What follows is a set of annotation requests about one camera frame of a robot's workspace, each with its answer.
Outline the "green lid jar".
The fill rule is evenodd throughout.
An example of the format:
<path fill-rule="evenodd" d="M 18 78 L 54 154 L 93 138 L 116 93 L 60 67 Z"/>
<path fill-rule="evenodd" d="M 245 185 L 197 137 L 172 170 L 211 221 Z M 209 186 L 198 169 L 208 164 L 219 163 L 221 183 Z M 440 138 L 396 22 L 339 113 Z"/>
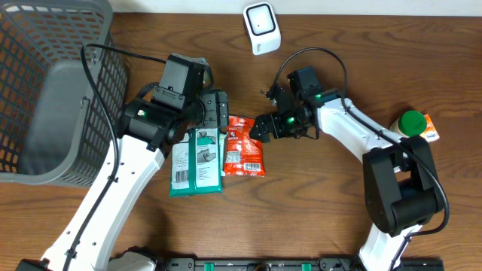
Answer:
<path fill-rule="evenodd" d="M 410 110 L 403 113 L 390 126 L 389 130 L 404 137 L 412 137 L 422 134 L 426 127 L 427 120 L 425 116 L 419 111 Z"/>

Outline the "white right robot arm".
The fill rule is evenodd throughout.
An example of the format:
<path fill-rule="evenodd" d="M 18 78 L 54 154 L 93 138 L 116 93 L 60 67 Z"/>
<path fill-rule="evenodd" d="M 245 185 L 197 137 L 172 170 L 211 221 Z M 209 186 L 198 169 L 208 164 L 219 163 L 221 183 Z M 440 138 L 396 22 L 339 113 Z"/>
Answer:
<path fill-rule="evenodd" d="M 300 138 L 313 126 L 343 144 L 363 165 L 365 206 L 373 224 L 351 270 L 394 270 L 412 237 L 447 205 L 429 143 L 405 138 L 360 112 L 337 89 L 299 90 L 299 106 L 284 92 L 271 94 L 278 111 L 256 117 L 251 139 Z"/>

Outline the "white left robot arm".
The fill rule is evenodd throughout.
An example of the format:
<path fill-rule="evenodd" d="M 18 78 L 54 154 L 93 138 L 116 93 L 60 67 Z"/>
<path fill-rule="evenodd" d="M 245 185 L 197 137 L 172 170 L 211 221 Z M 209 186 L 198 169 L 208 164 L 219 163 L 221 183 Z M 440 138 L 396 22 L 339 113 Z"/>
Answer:
<path fill-rule="evenodd" d="M 228 97 L 220 90 L 195 94 L 181 108 L 142 94 L 129 102 L 104 163 L 74 217 L 39 260 L 18 270 L 155 270 L 158 259 L 141 249 L 111 257 L 114 244 L 146 184 L 170 148 L 191 128 L 228 123 Z"/>

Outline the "red Hacks candy bag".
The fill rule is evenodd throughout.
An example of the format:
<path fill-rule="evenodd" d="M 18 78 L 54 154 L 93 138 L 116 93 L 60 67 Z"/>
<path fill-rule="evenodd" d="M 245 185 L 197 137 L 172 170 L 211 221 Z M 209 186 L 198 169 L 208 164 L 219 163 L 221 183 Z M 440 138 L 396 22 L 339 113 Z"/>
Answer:
<path fill-rule="evenodd" d="M 227 145 L 224 161 L 226 175 L 250 175 L 264 177 L 263 145 L 252 139 L 249 132 L 255 120 L 247 117 L 229 116 Z"/>

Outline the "green 3M gloves pack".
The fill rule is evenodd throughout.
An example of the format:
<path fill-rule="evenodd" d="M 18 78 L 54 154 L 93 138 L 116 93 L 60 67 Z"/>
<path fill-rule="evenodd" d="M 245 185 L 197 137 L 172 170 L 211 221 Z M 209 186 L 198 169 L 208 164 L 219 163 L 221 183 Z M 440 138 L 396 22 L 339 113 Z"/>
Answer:
<path fill-rule="evenodd" d="M 198 129 L 202 118 L 200 98 L 182 112 L 188 131 L 172 147 L 171 197 L 222 192 L 220 128 Z"/>

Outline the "small orange carton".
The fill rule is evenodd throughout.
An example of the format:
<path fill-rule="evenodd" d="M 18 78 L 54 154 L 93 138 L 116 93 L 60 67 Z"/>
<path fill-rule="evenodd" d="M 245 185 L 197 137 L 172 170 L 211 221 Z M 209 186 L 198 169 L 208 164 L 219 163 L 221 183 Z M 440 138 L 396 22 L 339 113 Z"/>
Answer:
<path fill-rule="evenodd" d="M 424 115 L 426 119 L 426 129 L 420 134 L 428 143 L 436 142 L 440 139 L 440 135 L 428 114 Z"/>

